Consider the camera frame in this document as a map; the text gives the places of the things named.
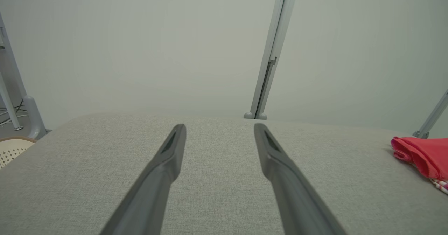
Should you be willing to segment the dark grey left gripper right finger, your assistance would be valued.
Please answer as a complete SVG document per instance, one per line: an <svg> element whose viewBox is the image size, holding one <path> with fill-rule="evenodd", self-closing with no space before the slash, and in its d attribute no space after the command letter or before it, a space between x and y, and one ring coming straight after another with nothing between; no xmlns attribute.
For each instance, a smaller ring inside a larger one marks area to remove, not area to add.
<svg viewBox="0 0 448 235"><path fill-rule="evenodd" d="M287 235L345 235L346 231L269 128L253 127L264 176L271 182Z"/></svg>

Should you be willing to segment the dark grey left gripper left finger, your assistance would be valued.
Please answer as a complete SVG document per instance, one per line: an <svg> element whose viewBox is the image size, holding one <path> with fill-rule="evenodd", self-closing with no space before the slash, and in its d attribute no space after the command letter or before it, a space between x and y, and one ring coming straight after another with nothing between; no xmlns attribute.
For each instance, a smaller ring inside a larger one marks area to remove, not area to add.
<svg viewBox="0 0 448 235"><path fill-rule="evenodd" d="M102 235L159 235L170 187L178 178L186 126L177 124L125 195Z"/></svg>

